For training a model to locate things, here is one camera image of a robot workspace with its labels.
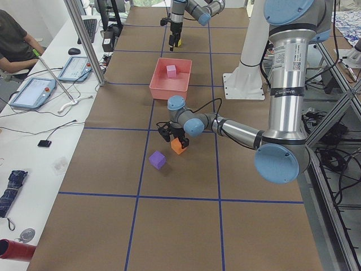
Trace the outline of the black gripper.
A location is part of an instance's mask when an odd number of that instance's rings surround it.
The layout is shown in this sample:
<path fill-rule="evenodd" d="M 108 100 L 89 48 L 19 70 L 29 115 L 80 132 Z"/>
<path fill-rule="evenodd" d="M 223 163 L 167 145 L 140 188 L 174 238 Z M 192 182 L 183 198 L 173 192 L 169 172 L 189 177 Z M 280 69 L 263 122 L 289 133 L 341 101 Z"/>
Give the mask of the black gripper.
<path fill-rule="evenodd" d="M 170 51 L 174 50 L 174 45 L 177 41 L 181 39 L 181 32 L 182 32 L 183 23 L 179 22 L 171 22 L 170 30 L 172 34 L 169 36 L 169 49 Z"/>
<path fill-rule="evenodd" d="M 174 138 L 179 138 L 181 143 L 181 148 L 185 149 L 189 146 L 189 139 L 185 137 L 184 129 L 177 123 L 168 122 L 168 128 L 158 128 L 160 136 L 166 141 L 170 142 L 170 135 L 173 135 Z"/>

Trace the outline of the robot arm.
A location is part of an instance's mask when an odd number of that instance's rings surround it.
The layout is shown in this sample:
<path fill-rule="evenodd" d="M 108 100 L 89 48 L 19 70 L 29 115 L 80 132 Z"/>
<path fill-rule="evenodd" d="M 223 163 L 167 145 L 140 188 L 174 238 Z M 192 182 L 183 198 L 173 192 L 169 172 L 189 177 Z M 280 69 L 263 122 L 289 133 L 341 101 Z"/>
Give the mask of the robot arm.
<path fill-rule="evenodd" d="M 301 132 L 307 50 L 327 40 L 335 1 L 257 1 L 252 11 L 238 67 L 223 76 L 228 99 L 262 99 L 260 70 L 273 45 L 268 128 L 258 130 L 186 106 L 184 98 L 168 99 L 170 119 L 157 124 L 159 134 L 187 147 L 189 137 L 211 130 L 256 152 L 258 173 L 273 183 L 295 180 L 309 166 L 306 137 Z"/>
<path fill-rule="evenodd" d="M 226 1 L 206 1 L 207 5 L 200 6 L 193 0 L 174 0 L 166 18 L 162 19 L 162 25 L 170 23 L 171 34 L 169 36 L 170 51 L 179 46 L 183 27 L 184 13 L 187 12 L 202 26 L 207 25 L 211 17 L 219 14 L 225 8 Z"/>

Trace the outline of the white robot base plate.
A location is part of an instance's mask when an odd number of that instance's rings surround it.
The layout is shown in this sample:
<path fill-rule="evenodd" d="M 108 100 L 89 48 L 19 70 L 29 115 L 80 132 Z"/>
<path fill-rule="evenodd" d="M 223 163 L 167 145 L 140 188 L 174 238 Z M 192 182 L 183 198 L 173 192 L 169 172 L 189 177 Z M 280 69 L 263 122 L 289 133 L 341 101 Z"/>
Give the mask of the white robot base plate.
<path fill-rule="evenodd" d="M 259 72 L 248 73 L 224 73 L 223 87 L 226 99 L 236 100 L 264 100 L 262 79 Z"/>

